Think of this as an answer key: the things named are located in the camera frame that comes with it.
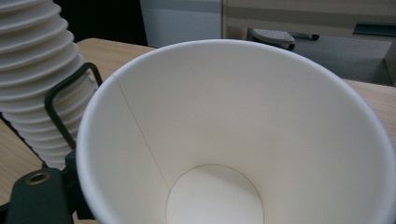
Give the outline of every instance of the stacked paper cup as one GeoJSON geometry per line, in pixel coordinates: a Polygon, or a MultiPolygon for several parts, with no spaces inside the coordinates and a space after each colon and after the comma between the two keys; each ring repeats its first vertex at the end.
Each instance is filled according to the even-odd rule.
{"type": "MultiPolygon", "coordinates": [[[[71,148],[50,120],[44,99],[84,59],[60,11],[51,0],[0,1],[0,112],[49,167],[63,169],[71,148]]],[[[87,73],[54,100],[75,140],[95,90],[87,73]]]]}

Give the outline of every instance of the brass screw hole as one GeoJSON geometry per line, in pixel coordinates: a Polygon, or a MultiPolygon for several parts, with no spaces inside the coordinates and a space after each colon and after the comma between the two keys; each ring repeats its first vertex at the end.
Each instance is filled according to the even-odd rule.
{"type": "Polygon", "coordinates": [[[43,183],[44,181],[48,180],[50,178],[50,174],[49,173],[37,173],[35,175],[30,176],[27,180],[26,180],[26,184],[27,185],[36,185],[36,184],[40,184],[43,183]]]}

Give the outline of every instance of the table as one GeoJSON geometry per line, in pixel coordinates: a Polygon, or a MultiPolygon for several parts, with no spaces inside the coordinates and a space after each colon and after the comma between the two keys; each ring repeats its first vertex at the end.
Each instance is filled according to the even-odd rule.
{"type": "MultiPolygon", "coordinates": [[[[87,62],[97,65],[103,79],[132,59],[153,48],[103,39],[86,39],[78,43],[87,62]]],[[[396,88],[346,80],[375,110],[396,145],[396,88]]],[[[0,204],[9,201],[13,183],[21,176],[40,169],[41,161],[8,127],[0,122],[0,204]]],[[[76,223],[97,223],[76,221],[76,223]]]]}

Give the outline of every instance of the stack of cups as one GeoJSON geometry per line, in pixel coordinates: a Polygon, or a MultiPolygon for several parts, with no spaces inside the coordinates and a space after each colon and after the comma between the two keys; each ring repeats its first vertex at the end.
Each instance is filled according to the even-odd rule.
{"type": "MultiPolygon", "coordinates": [[[[48,116],[44,99],[84,59],[60,11],[51,0],[0,1],[0,112],[48,167],[63,169],[71,148],[48,116]]],[[[75,140],[95,90],[87,73],[54,99],[75,140]]]]}

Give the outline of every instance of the table surface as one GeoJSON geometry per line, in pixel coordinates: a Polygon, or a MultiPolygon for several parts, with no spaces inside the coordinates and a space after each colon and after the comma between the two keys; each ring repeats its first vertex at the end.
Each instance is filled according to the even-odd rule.
{"type": "MultiPolygon", "coordinates": [[[[87,62],[96,64],[103,79],[132,59],[153,48],[102,39],[86,39],[78,43],[87,62]]],[[[375,110],[396,146],[396,88],[345,80],[375,110]]],[[[0,204],[9,201],[13,183],[21,176],[40,169],[41,161],[29,148],[0,122],[0,204]]],[[[76,223],[97,223],[76,221],[76,223]]]]}

